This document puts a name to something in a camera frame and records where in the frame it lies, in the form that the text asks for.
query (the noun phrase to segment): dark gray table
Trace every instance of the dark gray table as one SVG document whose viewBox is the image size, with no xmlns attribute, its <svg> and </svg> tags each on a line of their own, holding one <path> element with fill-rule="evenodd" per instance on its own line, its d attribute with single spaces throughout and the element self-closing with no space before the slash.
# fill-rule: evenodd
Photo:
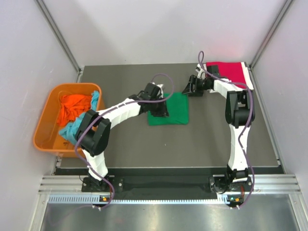
<svg viewBox="0 0 308 231">
<path fill-rule="evenodd" d="M 196 64 L 149 64 L 86 66 L 82 82 L 98 84 L 106 107 L 139 93 L 156 73 L 173 78 L 176 91 L 182 91 Z M 165 77 L 165 92 L 171 86 Z M 124 121 L 112 129 L 105 151 L 108 167 L 225 167 L 230 156 L 230 129 L 224 111 L 225 99 L 206 92 L 202 98 L 189 98 L 188 125 L 151 127 L 147 115 Z M 270 137 L 255 97 L 256 119 L 248 139 L 248 156 L 253 166 L 277 166 Z"/>
</svg>

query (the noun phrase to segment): green cloth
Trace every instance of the green cloth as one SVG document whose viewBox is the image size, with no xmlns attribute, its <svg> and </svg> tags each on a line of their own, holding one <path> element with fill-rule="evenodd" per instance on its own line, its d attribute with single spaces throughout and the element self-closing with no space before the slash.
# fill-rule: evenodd
<svg viewBox="0 0 308 231">
<path fill-rule="evenodd" d="M 154 117 L 148 112 L 148 121 L 150 126 L 165 124 L 188 124 L 188 97 L 181 92 L 175 92 L 167 100 L 167 109 L 169 117 Z"/>
</svg>

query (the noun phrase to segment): enclosure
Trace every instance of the enclosure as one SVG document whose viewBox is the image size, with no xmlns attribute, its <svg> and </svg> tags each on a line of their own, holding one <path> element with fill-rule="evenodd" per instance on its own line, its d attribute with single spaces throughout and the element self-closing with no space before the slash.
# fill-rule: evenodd
<svg viewBox="0 0 308 231">
<path fill-rule="evenodd" d="M 303 0 L 2 2 L 4 228 L 308 230 L 307 7 Z M 91 205 L 109 192 L 84 192 L 87 165 L 33 146 L 57 85 L 96 84 L 106 108 L 157 73 L 182 92 L 199 51 L 205 62 L 245 63 L 254 85 L 247 154 L 256 180 L 240 210 L 210 192 L 209 177 L 224 174 L 230 157 L 226 100 L 216 93 L 189 97 L 187 125 L 152 127 L 139 115 L 112 129 L 105 159 L 116 193 L 102 212 Z M 156 81 L 170 93 L 168 79 Z"/>
</svg>

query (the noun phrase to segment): light blue cloth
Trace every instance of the light blue cloth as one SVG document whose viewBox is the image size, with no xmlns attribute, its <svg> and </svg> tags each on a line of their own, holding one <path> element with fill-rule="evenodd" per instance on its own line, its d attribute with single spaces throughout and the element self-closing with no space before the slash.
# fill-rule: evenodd
<svg viewBox="0 0 308 231">
<path fill-rule="evenodd" d="M 94 111 L 96 111 L 97 109 L 97 103 L 98 103 L 99 96 L 100 96 L 100 93 L 96 90 L 92 93 L 91 109 Z M 79 117 L 76 117 L 76 120 L 74 122 L 67 123 L 65 128 L 59 131 L 59 135 L 62 136 L 67 141 L 70 141 L 73 145 L 75 145 L 77 143 L 75 139 L 75 134 L 77 133 L 77 130 L 84 116 L 85 116 L 85 113 L 82 113 L 80 114 Z"/>
</svg>

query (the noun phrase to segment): teal cloth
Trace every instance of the teal cloth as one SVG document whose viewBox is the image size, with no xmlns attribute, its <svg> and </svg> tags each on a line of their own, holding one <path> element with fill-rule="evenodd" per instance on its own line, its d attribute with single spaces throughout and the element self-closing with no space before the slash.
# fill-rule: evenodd
<svg viewBox="0 0 308 231">
<path fill-rule="evenodd" d="M 154 117 L 148 112 L 148 122 L 150 126 L 166 125 L 166 124 L 188 124 L 188 97 L 181 92 L 175 92 L 167 100 L 167 110 L 169 117 Z"/>
<path fill-rule="evenodd" d="M 96 111 L 97 109 L 97 103 L 98 103 L 99 96 L 100 96 L 100 93 L 96 90 L 92 93 L 91 109 L 94 111 Z M 75 139 L 75 135 L 77 133 L 77 130 L 84 116 L 85 116 L 85 113 L 82 113 L 80 114 L 79 117 L 76 117 L 76 120 L 74 122 L 67 123 L 65 128 L 59 131 L 59 135 L 62 136 L 67 141 L 70 141 L 73 145 L 75 145 L 77 143 Z"/>
</svg>

